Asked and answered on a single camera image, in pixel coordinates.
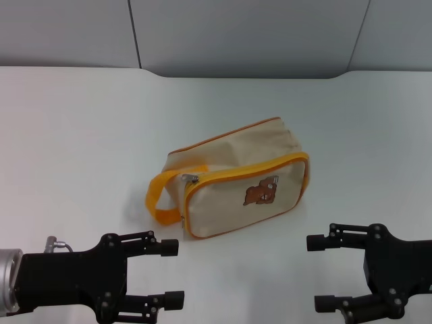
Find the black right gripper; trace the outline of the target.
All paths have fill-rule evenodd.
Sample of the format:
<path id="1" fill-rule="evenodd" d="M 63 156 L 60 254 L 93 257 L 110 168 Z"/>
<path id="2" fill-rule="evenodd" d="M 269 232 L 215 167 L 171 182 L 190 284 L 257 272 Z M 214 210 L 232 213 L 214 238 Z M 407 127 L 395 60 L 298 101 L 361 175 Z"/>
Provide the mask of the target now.
<path id="1" fill-rule="evenodd" d="M 365 249 L 364 270 L 372 294 L 315 296 L 318 313 L 339 310 L 345 323 L 366 323 L 404 316 L 409 298 L 431 293 L 431 241 L 401 240 L 383 224 L 369 227 L 331 223 L 328 236 L 308 235 L 306 249 Z"/>

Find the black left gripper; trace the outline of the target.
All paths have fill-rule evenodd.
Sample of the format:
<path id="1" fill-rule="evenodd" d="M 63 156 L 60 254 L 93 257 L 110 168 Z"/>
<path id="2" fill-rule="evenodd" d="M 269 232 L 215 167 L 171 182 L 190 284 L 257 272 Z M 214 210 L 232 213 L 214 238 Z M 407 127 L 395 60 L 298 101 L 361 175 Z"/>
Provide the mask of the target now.
<path id="1" fill-rule="evenodd" d="M 147 231 L 105 234 L 94 248 L 81 252 L 25 254 L 15 282 L 18 312 L 82 304 L 94 311 L 98 323 L 113 323 L 117 318 L 158 319 L 162 308 L 182 310 L 184 291 L 125 295 L 126 256 L 176 257 L 178 250 L 179 240 L 158 242 L 154 231 Z"/>

